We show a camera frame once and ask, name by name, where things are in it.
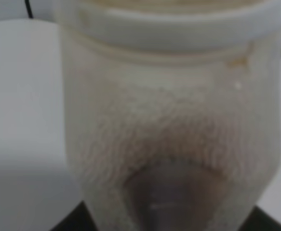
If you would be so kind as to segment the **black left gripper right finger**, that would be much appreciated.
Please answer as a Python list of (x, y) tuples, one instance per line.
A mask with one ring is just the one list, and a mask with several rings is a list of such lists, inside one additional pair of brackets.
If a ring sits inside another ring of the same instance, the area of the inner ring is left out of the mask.
[(256, 206), (247, 218), (247, 230), (281, 231), (281, 224)]

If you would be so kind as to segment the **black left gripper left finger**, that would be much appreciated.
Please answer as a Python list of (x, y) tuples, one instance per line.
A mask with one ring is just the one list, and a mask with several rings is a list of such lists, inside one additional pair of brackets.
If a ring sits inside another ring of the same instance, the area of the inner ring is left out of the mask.
[(85, 203), (81, 202), (51, 231), (97, 231), (97, 228)]

